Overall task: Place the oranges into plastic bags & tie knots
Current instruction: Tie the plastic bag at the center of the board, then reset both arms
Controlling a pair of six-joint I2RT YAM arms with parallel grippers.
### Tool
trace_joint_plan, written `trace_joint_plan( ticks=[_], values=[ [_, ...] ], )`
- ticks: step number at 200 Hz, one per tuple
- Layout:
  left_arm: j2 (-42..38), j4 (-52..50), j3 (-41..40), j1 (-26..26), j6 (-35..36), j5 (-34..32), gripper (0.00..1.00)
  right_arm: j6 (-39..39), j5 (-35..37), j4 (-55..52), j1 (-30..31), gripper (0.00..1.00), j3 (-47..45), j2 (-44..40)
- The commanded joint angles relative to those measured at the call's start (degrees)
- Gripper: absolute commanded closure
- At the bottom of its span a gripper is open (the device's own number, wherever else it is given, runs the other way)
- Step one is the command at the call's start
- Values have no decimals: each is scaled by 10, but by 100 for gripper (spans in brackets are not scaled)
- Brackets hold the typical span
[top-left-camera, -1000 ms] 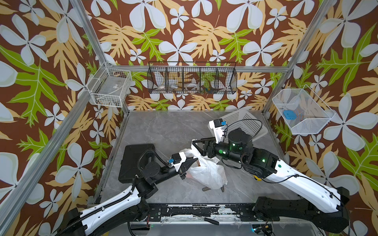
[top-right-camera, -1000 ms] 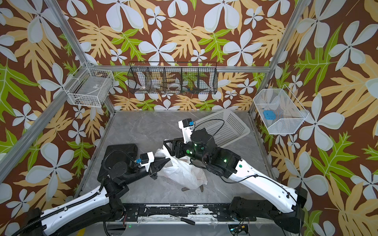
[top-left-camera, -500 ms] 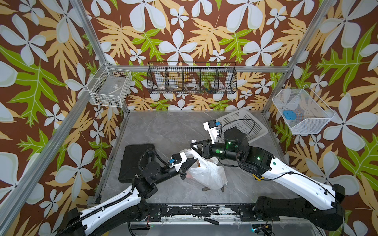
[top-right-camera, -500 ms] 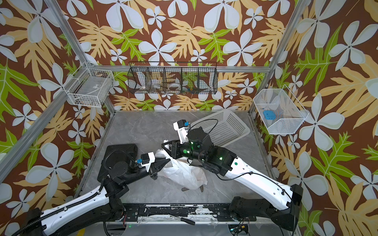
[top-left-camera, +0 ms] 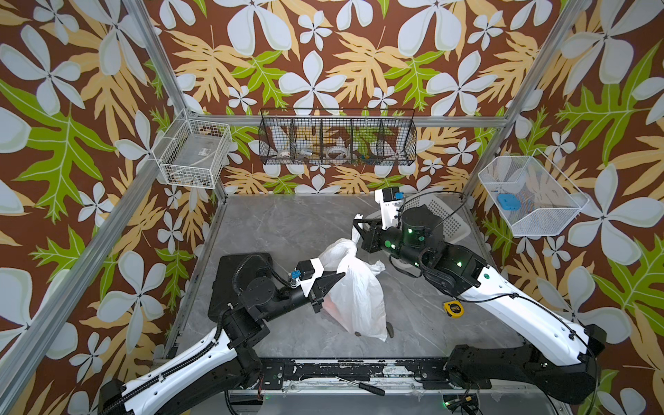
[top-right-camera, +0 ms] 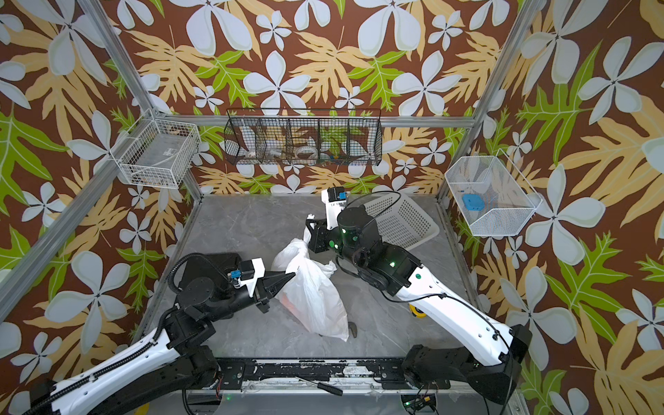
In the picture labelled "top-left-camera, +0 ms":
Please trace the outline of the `white plastic bag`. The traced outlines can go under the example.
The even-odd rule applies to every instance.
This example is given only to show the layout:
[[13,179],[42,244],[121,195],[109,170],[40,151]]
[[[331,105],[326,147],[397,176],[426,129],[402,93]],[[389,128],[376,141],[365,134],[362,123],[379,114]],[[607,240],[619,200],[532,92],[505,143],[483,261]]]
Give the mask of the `white plastic bag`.
[[384,292],[378,276],[386,267],[381,261],[368,264],[358,257],[360,233],[351,229],[319,256],[323,269],[343,273],[323,302],[323,309],[347,332],[385,342],[388,338]]

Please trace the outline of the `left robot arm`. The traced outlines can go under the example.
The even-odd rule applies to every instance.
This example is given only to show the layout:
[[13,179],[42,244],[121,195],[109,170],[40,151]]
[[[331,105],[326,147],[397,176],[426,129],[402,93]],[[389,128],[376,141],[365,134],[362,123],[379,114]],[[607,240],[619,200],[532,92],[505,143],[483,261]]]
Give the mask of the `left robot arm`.
[[344,273],[327,271],[319,259],[297,264],[284,280],[270,256],[245,255],[230,277],[236,295],[215,327],[194,346],[147,375],[100,389],[99,414],[183,414],[219,393],[254,386],[263,365],[254,346],[269,334],[267,322],[309,305],[323,308]]

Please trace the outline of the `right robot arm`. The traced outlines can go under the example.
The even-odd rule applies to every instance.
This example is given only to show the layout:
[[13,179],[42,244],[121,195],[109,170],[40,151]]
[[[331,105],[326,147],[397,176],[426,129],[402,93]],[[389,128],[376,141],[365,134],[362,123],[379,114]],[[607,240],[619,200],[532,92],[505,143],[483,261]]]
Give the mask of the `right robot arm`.
[[442,224],[425,206],[353,221],[364,251],[383,251],[413,266],[439,292],[481,307],[524,339],[523,345],[506,349],[456,345],[445,364],[451,384],[470,388],[486,380],[509,380],[534,385],[570,405],[595,398],[605,331],[574,323],[535,301],[483,257],[446,241]]

